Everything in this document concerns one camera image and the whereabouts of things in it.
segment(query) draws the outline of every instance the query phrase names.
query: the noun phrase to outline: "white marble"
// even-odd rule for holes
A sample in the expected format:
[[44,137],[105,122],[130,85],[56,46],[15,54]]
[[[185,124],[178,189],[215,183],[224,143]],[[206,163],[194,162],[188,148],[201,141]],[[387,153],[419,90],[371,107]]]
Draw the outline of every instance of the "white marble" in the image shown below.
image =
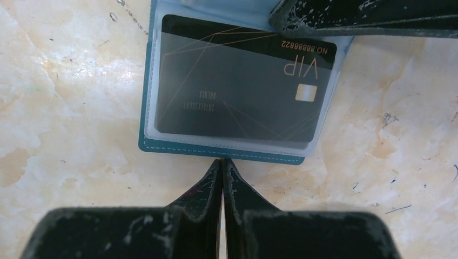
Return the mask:
[[[148,21],[148,0],[0,1],[0,258],[52,208],[163,206],[211,164],[137,147]],[[315,154],[236,164],[281,209],[372,212],[404,258],[455,258],[457,60],[457,40],[359,37]]]

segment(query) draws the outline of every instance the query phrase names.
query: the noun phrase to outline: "marble surface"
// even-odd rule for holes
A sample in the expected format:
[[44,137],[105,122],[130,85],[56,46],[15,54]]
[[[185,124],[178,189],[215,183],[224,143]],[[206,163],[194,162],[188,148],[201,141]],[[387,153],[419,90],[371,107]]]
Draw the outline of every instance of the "marble surface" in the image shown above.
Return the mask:
[[[1,258],[52,208],[163,206],[211,164],[137,147],[148,20],[148,0],[0,0]],[[457,60],[457,40],[359,37],[315,154],[236,164],[281,209],[372,212],[404,258],[456,258]]]

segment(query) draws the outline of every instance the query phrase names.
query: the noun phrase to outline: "vip card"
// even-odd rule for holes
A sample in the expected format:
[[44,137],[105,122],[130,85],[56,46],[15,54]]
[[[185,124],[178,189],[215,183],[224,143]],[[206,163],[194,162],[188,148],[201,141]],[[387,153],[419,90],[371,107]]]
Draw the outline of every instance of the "vip card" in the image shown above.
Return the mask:
[[310,142],[336,46],[167,15],[162,21],[159,132]]

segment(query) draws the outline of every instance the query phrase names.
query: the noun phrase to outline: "stitching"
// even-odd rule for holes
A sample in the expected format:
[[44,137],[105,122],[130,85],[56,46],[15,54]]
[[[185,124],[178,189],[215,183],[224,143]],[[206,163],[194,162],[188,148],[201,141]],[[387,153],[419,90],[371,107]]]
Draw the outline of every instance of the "stitching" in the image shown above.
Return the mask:
[[219,155],[236,155],[236,156],[246,156],[249,158],[261,158],[261,159],[272,159],[272,160],[281,160],[281,161],[288,161],[288,162],[297,162],[300,159],[296,160],[288,160],[282,158],[270,158],[267,156],[256,156],[256,155],[243,155],[243,154],[234,154],[234,153],[223,153],[223,152],[215,152],[215,151],[201,151],[201,150],[190,150],[190,149],[180,149],[180,148],[171,148],[171,147],[149,147],[146,145],[146,138],[143,138],[143,146],[147,149],[166,149],[166,150],[176,150],[176,151],[185,151],[185,152],[197,152],[197,153],[212,153],[212,154],[219,154]]

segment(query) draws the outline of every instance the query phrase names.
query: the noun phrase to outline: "card chip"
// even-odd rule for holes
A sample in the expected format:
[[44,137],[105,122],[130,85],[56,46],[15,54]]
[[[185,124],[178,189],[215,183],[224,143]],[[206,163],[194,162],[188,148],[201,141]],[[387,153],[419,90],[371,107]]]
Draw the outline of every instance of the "card chip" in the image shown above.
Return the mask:
[[313,102],[315,100],[317,88],[318,87],[316,85],[299,84],[298,91],[296,93],[296,100]]

